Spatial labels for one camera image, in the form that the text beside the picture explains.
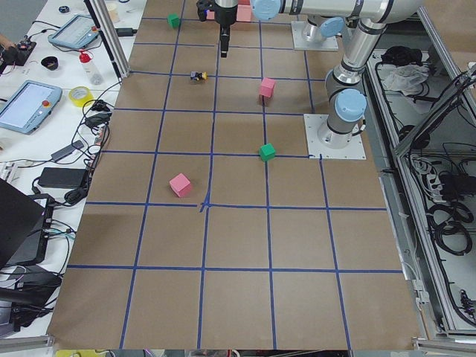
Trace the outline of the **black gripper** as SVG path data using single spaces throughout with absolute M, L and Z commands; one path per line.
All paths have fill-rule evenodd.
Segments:
M 229 51 L 229 34 L 231 26 L 237 20 L 237 0 L 215 0 L 215 21 L 220 25 L 220 58 L 227 58 Z

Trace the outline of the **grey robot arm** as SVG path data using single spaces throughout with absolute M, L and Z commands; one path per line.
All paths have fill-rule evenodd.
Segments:
M 325 86 L 329 116 L 318 130 L 321 142 L 331 149 L 343 149 L 351 141 L 355 125 L 367 108 L 366 97 L 357 89 L 365 65 L 387 25 L 360 19 L 339 65 L 328 73 Z
M 335 51 L 335 37 L 345 19 L 357 19 L 344 55 L 348 66 L 363 66 L 379 37 L 390 23 L 401 22 L 417 12 L 422 1 L 251 1 L 256 19 L 268 21 L 286 13 L 303 15 L 305 22 L 292 22 L 294 47 L 301 50 Z

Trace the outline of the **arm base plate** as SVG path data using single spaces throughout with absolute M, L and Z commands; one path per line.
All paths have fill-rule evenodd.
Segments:
M 336 36 L 341 32 L 340 22 L 312 25 L 309 22 L 292 22 L 292 37 L 295 50 L 337 51 Z
M 351 133 L 337 134 L 327 126 L 328 115 L 305 114 L 308 156 L 312 159 L 365 160 L 361 135 L 355 125 Z

